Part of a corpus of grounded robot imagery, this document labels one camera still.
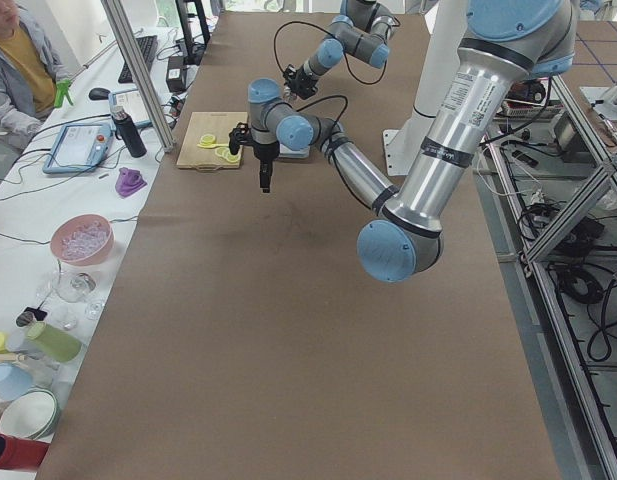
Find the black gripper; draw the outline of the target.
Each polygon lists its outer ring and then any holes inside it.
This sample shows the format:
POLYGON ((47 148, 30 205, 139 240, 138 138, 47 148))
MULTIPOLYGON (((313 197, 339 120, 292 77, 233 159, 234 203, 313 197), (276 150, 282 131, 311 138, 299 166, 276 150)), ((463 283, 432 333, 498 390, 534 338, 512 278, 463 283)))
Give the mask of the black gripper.
POLYGON ((303 67, 295 68, 289 64, 283 71, 283 79, 284 97, 288 100, 307 100, 317 94, 318 79, 307 73, 303 67))
POLYGON ((229 150, 236 155, 242 146, 253 148, 254 155, 260 161, 259 186, 263 193, 271 191, 272 161, 279 157, 279 142, 264 144, 254 137, 254 130, 245 122, 239 122, 229 133, 229 150))

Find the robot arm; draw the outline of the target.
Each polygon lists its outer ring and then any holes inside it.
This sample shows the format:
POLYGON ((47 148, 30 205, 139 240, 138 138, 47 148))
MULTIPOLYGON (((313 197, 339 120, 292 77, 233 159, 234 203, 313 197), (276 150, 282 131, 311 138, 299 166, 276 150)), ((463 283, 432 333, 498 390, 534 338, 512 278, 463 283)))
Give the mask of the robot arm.
POLYGON ((461 11, 456 72, 401 186, 393 185, 335 120, 295 111, 268 78, 248 88, 250 119, 229 148, 252 148, 268 190, 281 147, 319 149, 357 200, 376 214, 357 239, 365 271, 399 282, 431 267, 443 250, 441 213, 513 84, 566 71, 574 56, 575 1, 471 1, 461 11))
POLYGON ((318 81, 350 57, 384 70, 390 55, 388 42, 399 27, 395 14, 377 1, 343 1, 311 56, 283 70, 284 98, 293 101, 313 97, 318 81))

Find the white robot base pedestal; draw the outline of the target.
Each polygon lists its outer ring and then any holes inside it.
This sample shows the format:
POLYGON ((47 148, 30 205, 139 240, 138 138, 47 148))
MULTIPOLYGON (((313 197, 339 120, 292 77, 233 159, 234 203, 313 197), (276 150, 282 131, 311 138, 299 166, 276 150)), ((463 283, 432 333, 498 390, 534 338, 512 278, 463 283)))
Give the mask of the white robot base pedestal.
POLYGON ((390 176, 409 173, 415 154, 445 99, 459 68, 457 48, 466 31, 467 1, 442 0, 437 7, 412 114, 399 129, 383 131, 390 176))

